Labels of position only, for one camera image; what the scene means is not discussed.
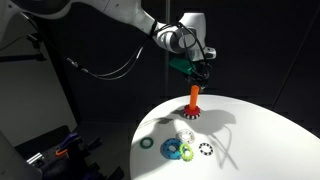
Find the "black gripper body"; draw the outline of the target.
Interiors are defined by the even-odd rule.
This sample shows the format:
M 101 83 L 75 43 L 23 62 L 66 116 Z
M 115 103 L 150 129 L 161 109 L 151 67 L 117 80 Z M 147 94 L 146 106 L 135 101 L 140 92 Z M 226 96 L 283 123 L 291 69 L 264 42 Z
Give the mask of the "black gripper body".
M 185 80 L 189 85 L 197 85 L 200 88 L 206 88 L 209 83 L 210 72 L 212 66 L 203 61 L 193 62 L 191 66 L 191 74 L 185 76 Z

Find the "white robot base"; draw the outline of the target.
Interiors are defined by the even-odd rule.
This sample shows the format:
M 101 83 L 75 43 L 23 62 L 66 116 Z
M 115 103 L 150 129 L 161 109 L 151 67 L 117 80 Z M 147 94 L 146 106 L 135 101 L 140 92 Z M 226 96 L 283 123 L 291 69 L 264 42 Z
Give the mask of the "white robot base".
M 42 172 L 28 164 L 0 132 L 0 180 L 42 180 Z

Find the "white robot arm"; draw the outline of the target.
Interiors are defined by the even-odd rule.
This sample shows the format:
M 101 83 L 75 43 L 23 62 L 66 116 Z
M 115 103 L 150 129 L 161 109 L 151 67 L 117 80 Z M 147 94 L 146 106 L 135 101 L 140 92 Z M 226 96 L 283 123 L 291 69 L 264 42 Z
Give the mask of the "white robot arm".
M 216 50 L 205 45 L 204 13 L 186 12 L 177 24 L 164 24 L 142 8 L 141 0 L 0 0 L 0 40 L 14 15 L 29 13 L 43 19 L 59 19 L 73 3 L 89 5 L 114 20 L 136 27 L 167 51 L 185 53 L 191 70 L 187 73 L 188 80 L 202 89 L 207 86 L 208 60 L 216 58 Z

